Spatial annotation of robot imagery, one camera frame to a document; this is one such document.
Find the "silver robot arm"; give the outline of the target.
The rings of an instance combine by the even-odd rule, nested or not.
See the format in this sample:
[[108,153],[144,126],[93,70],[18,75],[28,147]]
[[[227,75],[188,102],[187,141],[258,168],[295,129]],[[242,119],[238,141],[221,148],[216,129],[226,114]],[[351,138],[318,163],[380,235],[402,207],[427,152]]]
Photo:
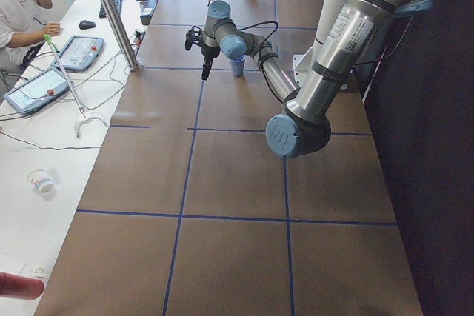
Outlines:
[[306,54],[308,68],[302,82],[285,72],[266,38],[237,28],[230,6],[223,0],[210,0],[204,28],[190,30],[185,46],[200,47],[204,78],[219,55],[232,61],[251,57],[284,106],[283,113],[267,123],[267,144],[276,155],[293,158],[316,152],[329,141],[327,109],[380,24],[429,10],[433,2],[324,0],[314,45]]

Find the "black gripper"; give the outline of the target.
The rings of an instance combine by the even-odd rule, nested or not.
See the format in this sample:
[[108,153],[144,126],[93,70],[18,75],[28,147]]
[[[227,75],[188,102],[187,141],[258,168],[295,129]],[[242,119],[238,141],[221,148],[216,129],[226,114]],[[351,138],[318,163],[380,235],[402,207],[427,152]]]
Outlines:
[[207,80],[212,69],[213,60],[219,56],[219,47],[207,45],[203,40],[200,42],[201,54],[204,56],[201,79]]

